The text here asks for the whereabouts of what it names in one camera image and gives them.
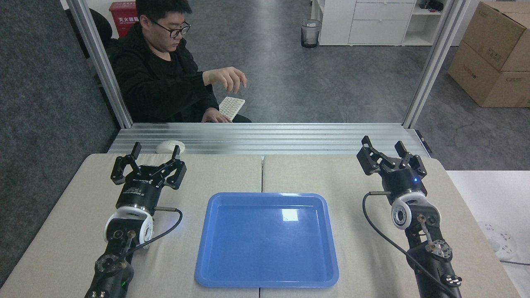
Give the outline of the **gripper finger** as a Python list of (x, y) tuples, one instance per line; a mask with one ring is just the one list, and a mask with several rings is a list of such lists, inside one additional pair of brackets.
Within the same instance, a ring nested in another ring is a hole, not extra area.
[(130, 154), (125, 156), (118, 156), (116, 158), (111, 172), (111, 180), (114, 182), (115, 185), (121, 185), (125, 183), (125, 176), (123, 175), (123, 172), (127, 165), (131, 166), (133, 174), (142, 174), (138, 164), (136, 164), (136, 160), (140, 155), (141, 148), (141, 143), (136, 142)]
[(158, 166), (155, 177), (161, 180), (162, 185), (169, 186), (172, 189), (179, 189), (187, 171), (185, 162), (181, 160), (180, 154), (182, 146), (176, 146), (172, 153), (171, 159), (166, 163)]
[(402, 141), (398, 141), (394, 145), (394, 148), (399, 157), (401, 158), (399, 162), (400, 170), (404, 168), (410, 168), (411, 170), (416, 172), (419, 178), (423, 178), (426, 176), (426, 169), (420, 156), (414, 155), (407, 151)]
[(368, 135), (363, 137), (361, 143), (362, 147), (357, 154), (357, 159), (364, 173), (371, 175), (381, 171), (390, 172), (392, 169), (391, 158), (373, 148)]

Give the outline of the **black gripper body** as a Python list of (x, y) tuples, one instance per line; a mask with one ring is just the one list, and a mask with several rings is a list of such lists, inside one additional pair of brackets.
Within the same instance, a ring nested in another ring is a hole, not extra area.
[(164, 173), (157, 166), (140, 166), (139, 170), (133, 170), (117, 180), (116, 185), (125, 185), (116, 208), (136, 205), (145, 210), (154, 210), (157, 206), (165, 181)]
[(387, 195), (389, 203), (393, 203), (401, 195), (410, 191), (420, 191), (427, 195), (427, 190), (422, 182), (422, 176), (412, 168), (403, 168), (399, 171), (382, 171), (382, 186), (384, 191), (389, 191)]

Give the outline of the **person's left hand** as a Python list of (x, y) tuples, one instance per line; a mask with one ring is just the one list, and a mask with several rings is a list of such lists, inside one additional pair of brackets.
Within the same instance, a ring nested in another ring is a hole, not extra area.
[(215, 108), (208, 108), (205, 110), (204, 115), (201, 119), (202, 123), (232, 123), (232, 120), (223, 115), (219, 110)]

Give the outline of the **person's right hand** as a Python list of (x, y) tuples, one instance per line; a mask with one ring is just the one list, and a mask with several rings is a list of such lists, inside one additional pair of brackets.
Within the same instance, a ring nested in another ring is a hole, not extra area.
[(220, 69), (202, 72), (204, 85), (222, 84), (227, 93), (237, 93), (241, 87), (248, 86), (248, 79), (242, 70), (235, 67), (224, 67)]

